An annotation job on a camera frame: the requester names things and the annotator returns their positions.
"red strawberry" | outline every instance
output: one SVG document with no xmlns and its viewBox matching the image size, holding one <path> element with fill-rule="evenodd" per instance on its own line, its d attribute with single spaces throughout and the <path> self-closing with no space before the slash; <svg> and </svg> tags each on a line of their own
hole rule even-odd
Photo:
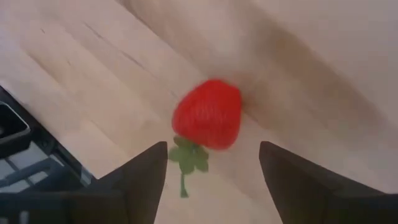
<svg viewBox="0 0 398 224">
<path fill-rule="evenodd" d="M 235 142 L 241 123 L 240 91 L 221 80 L 207 80 L 180 102 L 173 115 L 176 133 L 212 149 Z"/>
<path fill-rule="evenodd" d="M 241 124 L 241 93 L 221 80 L 207 80 L 182 99 L 173 115 L 174 146 L 169 159 L 181 170 L 182 198 L 188 197 L 185 176 L 195 169 L 208 172 L 209 155 L 203 146 L 227 149 Z"/>
</svg>

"wooden surface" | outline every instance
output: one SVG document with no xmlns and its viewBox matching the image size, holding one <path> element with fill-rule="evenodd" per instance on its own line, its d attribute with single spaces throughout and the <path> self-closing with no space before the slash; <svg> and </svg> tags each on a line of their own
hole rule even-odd
<svg viewBox="0 0 398 224">
<path fill-rule="evenodd" d="M 281 223 L 258 161 L 272 141 L 397 192 L 398 130 L 345 74 L 251 1 L 2 0 L 0 85 L 96 177 L 157 141 L 208 77 L 244 97 L 238 140 L 209 174 L 169 164 L 157 223 Z"/>
</svg>

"green calyx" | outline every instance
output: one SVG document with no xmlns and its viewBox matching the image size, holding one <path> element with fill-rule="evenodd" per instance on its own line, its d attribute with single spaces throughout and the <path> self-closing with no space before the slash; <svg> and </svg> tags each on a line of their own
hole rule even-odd
<svg viewBox="0 0 398 224">
<path fill-rule="evenodd" d="M 174 137 L 174 146 L 169 151 L 169 160 L 178 162 L 181 170 L 181 198 L 189 197 L 185 189 L 185 176 L 199 170 L 201 172 L 208 172 L 209 154 L 205 151 L 203 146 L 197 145 L 188 139 L 181 136 Z"/>
</svg>

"strawberry leaf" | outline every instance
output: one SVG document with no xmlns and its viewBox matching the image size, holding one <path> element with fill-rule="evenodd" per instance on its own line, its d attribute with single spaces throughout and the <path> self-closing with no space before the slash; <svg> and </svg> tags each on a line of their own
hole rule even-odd
<svg viewBox="0 0 398 224">
<path fill-rule="evenodd" d="M 205 161 L 209 159 L 209 154 L 205 151 L 203 146 L 198 146 L 195 150 L 197 158 L 203 159 Z"/>
<path fill-rule="evenodd" d="M 207 162 L 207 160 L 204 160 L 204 159 L 197 158 L 195 160 L 195 167 L 202 172 L 209 171 L 209 163 Z"/>
<path fill-rule="evenodd" d="M 193 154 L 195 151 L 191 147 L 180 147 L 180 150 L 182 151 L 182 154 L 184 155 L 184 159 L 188 157 L 194 157 Z"/>
<path fill-rule="evenodd" d="M 178 162 L 183 158 L 183 155 L 182 155 L 183 153 L 184 152 L 182 152 L 182 150 L 179 147 L 174 146 L 169 151 L 169 160 L 171 160 L 173 162 Z"/>
<path fill-rule="evenodd" d="M 185 147 L 185 148 L 194 148 L 197 147 L 197 145 L 188 139 L 185 139 L 181 136 L 174 136 L 174 143 L 180 147 Z"/>
<path fill-rule="evenodd" d="M 180 170 L 184 175 L 191 174 L 195 170 L 195 160 L 192 157 L 188 157 L 180 160 Z"/>
</svg>

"strawberry stem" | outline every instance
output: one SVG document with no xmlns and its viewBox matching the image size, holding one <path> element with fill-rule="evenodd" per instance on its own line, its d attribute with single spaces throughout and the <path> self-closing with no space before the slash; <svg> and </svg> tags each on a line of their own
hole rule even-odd
<svg viewBox="0 0 398 224">
<path fill-rule="evenodd" d="M 185 175 L 181 173 L 181 193 L 180 193 L 181 198 L 188 198 L 188 192 L 185 188 Z"/>
</svg>

